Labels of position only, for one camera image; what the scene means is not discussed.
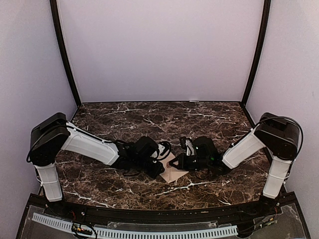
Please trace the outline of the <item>pink envelope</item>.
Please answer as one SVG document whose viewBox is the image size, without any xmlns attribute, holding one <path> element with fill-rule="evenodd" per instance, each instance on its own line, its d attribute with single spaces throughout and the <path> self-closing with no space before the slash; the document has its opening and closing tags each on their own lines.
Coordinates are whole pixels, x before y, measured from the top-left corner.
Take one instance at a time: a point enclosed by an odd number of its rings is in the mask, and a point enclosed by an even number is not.
<svg viewBox="0 0 319 239">
<path fill-rule="evenodd" d="M 188 173 L 188 171 L 177 170 L 174 167 L 171 167 L 171 168 L 166 167 L 166 164 L 174 158 L 175 158 L 174 154 L 170 153 L 167 158 L 165 158 L 164 160 L 161 160 L 161 163 L 163 164 L 165 171 L 164 173 L 160 174 L 160 176 L 167 183 L 172 183 Z"/>
</svg>

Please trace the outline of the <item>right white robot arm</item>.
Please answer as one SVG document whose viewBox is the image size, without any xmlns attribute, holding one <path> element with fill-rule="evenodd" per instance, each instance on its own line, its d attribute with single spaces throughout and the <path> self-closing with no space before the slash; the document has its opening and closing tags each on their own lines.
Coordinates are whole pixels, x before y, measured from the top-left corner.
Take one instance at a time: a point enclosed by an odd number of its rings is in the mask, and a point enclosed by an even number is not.
<svg viewBox="0 0 319 239">
<path fill-rule="evenodd" d="M 265 216 L 273 209 L 273 199 L 277 198 L 288 179 L 303 142 L 304 132 L 296 120 L 264 113 L 253 128 L 230 144 L 223 153 L 219 153 L 213 140 L 205 136 L 195 140 L 180 138 L 185 152 L 168 164 L 178 170 L 207 169 L 213 174 L 225 175 L 256 152 L 268 150 L 272 158 L 271 166 L 262 192 L 263 198 L 254 206 L 257 215 Z"/>
</svg>

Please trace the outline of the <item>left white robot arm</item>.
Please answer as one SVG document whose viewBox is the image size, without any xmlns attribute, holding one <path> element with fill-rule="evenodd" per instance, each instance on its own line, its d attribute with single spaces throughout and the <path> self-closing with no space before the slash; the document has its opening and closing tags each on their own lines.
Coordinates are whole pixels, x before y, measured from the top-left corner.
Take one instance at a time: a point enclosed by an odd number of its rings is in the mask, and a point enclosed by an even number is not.
<svg viewBox="0 0 319 239">
<path fill-rule="evenodd" d="M 62 150 L 127 172 L 131 169 L 142 171 L 155 179 L 164 172 L 162 160 L 169 156 L 171 144 L 168 141 L 157 143 L 148 136 L 142 136 L 136 142 L 105 140 L 76 127 L 63 113 L 56 113 L 34 127 L 26 160 L 34 165 L 52 211 L 59 217 L 66 217 L 70 205 L 62 200 L 55 163 L 55 157 Z"/>
</svg>

